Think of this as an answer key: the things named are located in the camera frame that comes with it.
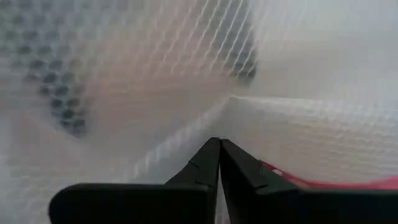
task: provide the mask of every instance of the plastic bubble wrap sheet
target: plastic bubble wrap sheet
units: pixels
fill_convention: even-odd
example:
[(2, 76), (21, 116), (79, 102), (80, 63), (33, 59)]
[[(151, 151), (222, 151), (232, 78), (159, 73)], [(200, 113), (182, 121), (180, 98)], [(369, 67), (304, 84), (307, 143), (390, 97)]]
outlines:
[(48, 223), (77, 182), (164, 183), (212, 136), (304, 179), (397, 174), (397, 10), (0, 0), (0, 222)]

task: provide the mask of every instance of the pink object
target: pink object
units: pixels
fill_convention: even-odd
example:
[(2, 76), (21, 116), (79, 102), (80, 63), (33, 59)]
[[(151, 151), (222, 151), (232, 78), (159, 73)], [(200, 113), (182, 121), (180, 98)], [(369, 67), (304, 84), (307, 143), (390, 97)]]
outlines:
[(398, 189), (398, 175), (394, 175), (385, 179), (375, 180), (365, 183), (349, 183), (349, 182), (322, 182), (314, 180), (304, 180), (286, 173), (273, 165), (262, 161), (267, 168), (272, 169), (276, 174), (285, 177), (287, 180), (297, 184), (302, 188), (347, 188), (347, 189)]

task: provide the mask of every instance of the bubble wrap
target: bubble wrap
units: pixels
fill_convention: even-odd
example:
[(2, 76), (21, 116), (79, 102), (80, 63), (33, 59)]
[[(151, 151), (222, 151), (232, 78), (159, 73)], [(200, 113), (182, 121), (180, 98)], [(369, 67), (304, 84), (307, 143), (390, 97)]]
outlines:
[(0, 223), (49, 223), (77, 182), (164, 183), (212, 136), (304, 179), (396, 175), (397, 10), (0, 0)]

